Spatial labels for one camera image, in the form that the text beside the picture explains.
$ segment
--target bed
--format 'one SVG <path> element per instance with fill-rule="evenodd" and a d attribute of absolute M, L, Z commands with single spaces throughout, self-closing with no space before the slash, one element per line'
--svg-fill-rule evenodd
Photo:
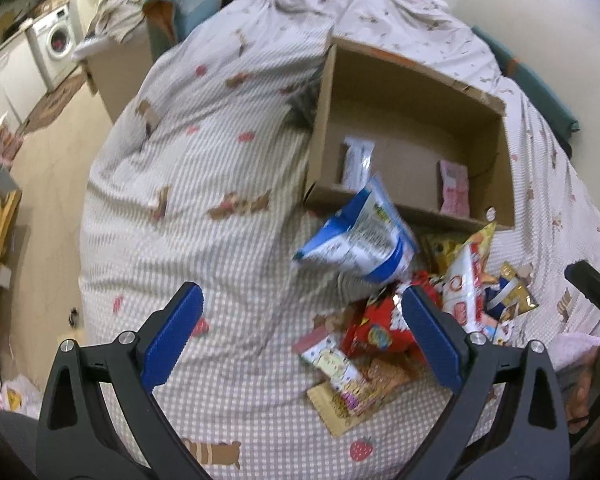
<path fill-rule="evenodd" d="M 116 121 L 91 168 L 80 236 L 91 344 L 138 329 L 185 280 L 202 287 L 206 333 L 192 336 L 154 395 L 215 479 L 392 478 L 450 397 L 424 372 L 371 420 L 333 438 L 306 397 L 320 377 L 290 351 L 316 315 L 368 293 L 291 264 L 322 220 L 301 204 L 311 131 L 288 120 L 287 99 L 320 65 L 329 34 L 503 99 L 516 228 L 496 234 L 488 270 L 504 260 L 525 266 L 541 305 L 522 318 L 515 343 L 549 344 L 600 322 L 562 275 L 583 258 L 600 270 L 600 213 L 544 119 L 444 2 L 237 0 L 163 55 Z M 260 207 L 212 213 L 232 197 Z M 476 435 L 496 405 L 488 403 Z M 350 450 L 362 439 L 372 453 L 357 462 Z"/>

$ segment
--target metal screw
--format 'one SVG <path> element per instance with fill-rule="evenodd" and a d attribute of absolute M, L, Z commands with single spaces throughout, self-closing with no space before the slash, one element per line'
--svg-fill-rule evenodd
<path fill-rule="evenodd" d="M 73 339 L 65 339 L 60 343 L 60 349 L 63 352 L 69 352 L 74 349 L 74 340 Z"/>
<path fill-rule="evenodd" d="M 136 338 L 136 334 L 134 334 L 133 332 L 127 331 L 127 332 L 123 332 L 122 334 L 120 334 L 118 336 L 118 341 L 120 341 L 123 345 L 128 345 L 129 343 L 132 343 L 135 338 Z"/>
<path fill-rule="evenodd" d="M 541 354 L 542 352 L 544 352 L 544 345 L 540 342 L 540 341 L 532 341 L 530 343 L 531 346 L 531 351 L 535 352 L 536 354 Z"/>
<path fill-rule="evenodd" d="M 471 341 L 474 345 L 482 346 L 487 342 L 487 338 L 483 333 L 471 332 L 469 334 L 469 341 Z"/>

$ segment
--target plastic bag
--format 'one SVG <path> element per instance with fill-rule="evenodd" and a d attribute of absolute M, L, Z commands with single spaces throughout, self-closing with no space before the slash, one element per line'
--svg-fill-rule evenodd
<path fill-rule="evenodd" d="M 415 239 L 373 176 L 294 259 L 385 285 L 408 281 L 409 264 L 418 250 Z"/>
<path fill-rule="evenodd" d="M 2 385 L 2 403 L 10 412 L 40 418 L 42 394 L 25 376 L 19 375 Z"/>

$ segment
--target cardboard box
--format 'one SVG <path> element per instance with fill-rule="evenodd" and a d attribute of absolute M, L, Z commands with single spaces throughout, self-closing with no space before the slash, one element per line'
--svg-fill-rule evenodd
<path fill-rule="evenodd" d="M 504 103 L 405 57 L 334 38 L 322 83 L 304 201 L 334 212 L 354 195 L 341 185 L 345 136 L 375 142 L 379 172 L 401 216 L 413 225 L 474 232 L 496 209 L 499 228 L 515 222 Z M 440 213 L 438 163 L 467 166 L 471 218 Z"/>

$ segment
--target yellow snack bag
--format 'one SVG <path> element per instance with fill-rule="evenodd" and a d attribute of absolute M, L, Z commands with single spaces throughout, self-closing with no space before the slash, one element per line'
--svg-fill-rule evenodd
<path fill-rule="evenodd" d="M 462 247 L 466 235 L 459 233 L 422 235 L 422 247 L 429 257 L 430 270 L 445 274 L 456 258 L 456 251 Z"/>
<path fill-rule="evenodd" d="M 477 233 L 469 236 L 462 246 L 455 248 L 452 261 L 456 259 L 456 256 L 458 256 L 460 250 L 465 245 L 478 244 L 478 254 L 480 254 L 480 262 L 484 269 L 487 264 L 487 259 L 489 259 L 489 254 L 491 253 L 491 242 L 493 242 L 493 235 L 495 232 L 496 222 L 485 225 Z"/>

